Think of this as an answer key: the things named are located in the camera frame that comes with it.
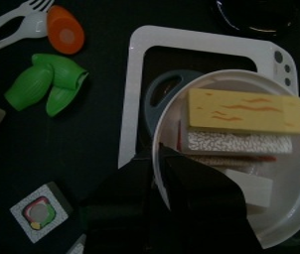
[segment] yellow cheese slice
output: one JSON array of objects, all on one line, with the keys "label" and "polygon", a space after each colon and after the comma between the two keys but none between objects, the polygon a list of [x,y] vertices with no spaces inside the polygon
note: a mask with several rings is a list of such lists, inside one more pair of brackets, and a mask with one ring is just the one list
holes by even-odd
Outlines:
[{"label": "yellow cheese slice", "polygon": [[300,97],[190,88],[187,118],[194,130],[300,134]]}]

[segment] orange toy food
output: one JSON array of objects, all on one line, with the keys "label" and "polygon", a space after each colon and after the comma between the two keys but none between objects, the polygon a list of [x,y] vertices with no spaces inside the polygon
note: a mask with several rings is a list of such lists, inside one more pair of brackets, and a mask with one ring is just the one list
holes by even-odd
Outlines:
[{"label": "orange toy food", "polygon": [[48,38],[53,48],[62,54],[74,54],[84,41],[81,26],[69,11],[53,5],[48,11]]}]

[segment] white plate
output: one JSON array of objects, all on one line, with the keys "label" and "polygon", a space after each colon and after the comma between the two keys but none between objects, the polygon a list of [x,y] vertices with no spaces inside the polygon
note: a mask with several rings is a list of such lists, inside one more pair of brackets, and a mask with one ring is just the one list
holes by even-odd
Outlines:
[{"label": "white plate", "polygon": [[[290,90],[263,75],[230,69],[200,76],[180,89],[160,115],[152,145],[155,182],[168,208],[169,203],[159,173],[157,144],[160,142],[175,149],[175,126],[180,118],[182,102],[191,87],[293,95]],[[300,229],[300,135],[291,136],[291,145],[291,155],[278,156],[277,162],[262,164],[254,169],[258,176],[273,179],[270,207],[257,209],[247,206],[247,221],[263,249],[279,244]]]}]

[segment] white fork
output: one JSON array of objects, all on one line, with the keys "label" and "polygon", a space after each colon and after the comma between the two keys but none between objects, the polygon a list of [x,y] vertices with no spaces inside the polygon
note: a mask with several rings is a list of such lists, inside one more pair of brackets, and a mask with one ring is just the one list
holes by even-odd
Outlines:
[{"label": "white fork", "polygon": [[46,12],[54,0],[28,0],[16,9],[0,16],[0,27],[13,18],[24,17],[32,12]]}]

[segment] white spoon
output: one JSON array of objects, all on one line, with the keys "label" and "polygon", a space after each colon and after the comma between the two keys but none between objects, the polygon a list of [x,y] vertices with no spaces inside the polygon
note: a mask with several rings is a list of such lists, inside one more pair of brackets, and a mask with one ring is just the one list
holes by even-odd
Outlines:
[{"label": "white spoon", "polygon": [[21,39],[42,38],[46,35],[46,13],[34,12],[24,18],[17,31],[9,37],[0,40],[0,49],[16,43]]}]

